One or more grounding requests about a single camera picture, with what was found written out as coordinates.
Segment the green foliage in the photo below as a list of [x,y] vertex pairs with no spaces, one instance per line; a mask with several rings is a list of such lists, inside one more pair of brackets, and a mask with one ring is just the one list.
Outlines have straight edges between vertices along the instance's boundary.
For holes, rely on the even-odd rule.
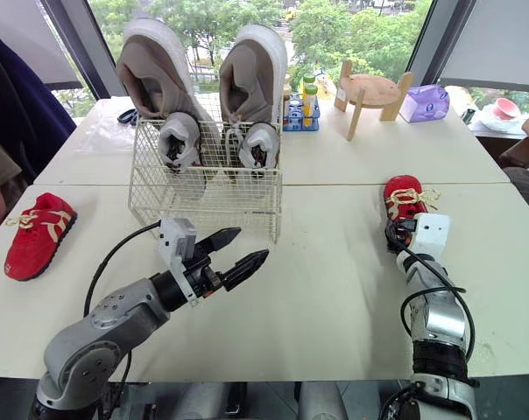
[[184,46],[208,51],[212,66],[220,49],[248,23],[269,25],[280,18],[277,0],[155,0],[149,7],[181,37]]
[[138,0],[89,0],[89,5],[113,59],[118,59],[124,27],[133,19],[132,12],[138,8]]
[[[397,81],[405,71],[431,0],[419,0],[411,13],[379,15],[368,8],[355,15],[330,0],[306,0],[291,25],[297,67],[323,67],[335,82],[344,59],[353,73],[379,74]],[[299,69],[294,75],[302,74]]]
[[95,98],[86,87],[55,90],[53,95],[72,117],[85,116],[95,105]]

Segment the wire basket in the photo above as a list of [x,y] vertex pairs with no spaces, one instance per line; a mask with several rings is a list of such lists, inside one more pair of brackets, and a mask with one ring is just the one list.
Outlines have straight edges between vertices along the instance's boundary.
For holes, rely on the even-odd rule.
[[[173,214],[191,219],[201,235],[241,227],[276,242],[280,235],[282,172],[247,169],[236,144],[226,144],[218,94],[197,99],[214,121],[201,121],[201,166],[181,172],[167,167],[158,152],[163,120],[140,119],[130,175],[129,208],[144,226]],[[252,122],[241,122],[243,134]],[[281,138],[279,123],[273,126]]]

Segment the yellow bottle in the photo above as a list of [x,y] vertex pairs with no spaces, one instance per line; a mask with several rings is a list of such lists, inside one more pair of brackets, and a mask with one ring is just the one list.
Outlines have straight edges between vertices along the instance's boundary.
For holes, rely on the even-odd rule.
[[306,85],[303,94],[303,126],[311,127],[315,111],[315,101],[317,100],[317,87],[315,85]]

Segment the small wooden stand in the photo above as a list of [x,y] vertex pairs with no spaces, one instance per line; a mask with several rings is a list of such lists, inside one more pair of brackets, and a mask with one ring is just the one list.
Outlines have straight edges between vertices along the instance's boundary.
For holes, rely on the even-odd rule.
[[399,84],[381,76],[369,74],[351,74],[352,61],[346,59],[342,63],[341,79],[336,92],[335,107],[346,112],[348,103],[352,103],[354,114],[350,123],[347,140],[356,133],[356,126],[362,108],[382,109],[381,121],[395,121],[408,89],[413,84],[413,74],[404,73]]

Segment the purple tissue box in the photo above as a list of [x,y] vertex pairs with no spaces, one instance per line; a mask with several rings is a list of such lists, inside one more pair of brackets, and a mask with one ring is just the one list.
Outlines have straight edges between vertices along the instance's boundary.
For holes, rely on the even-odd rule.
[[448,110],[448,92],[438,85],[425,85],[409,89],[399,112],[408,123],[416,123],[440,120]]

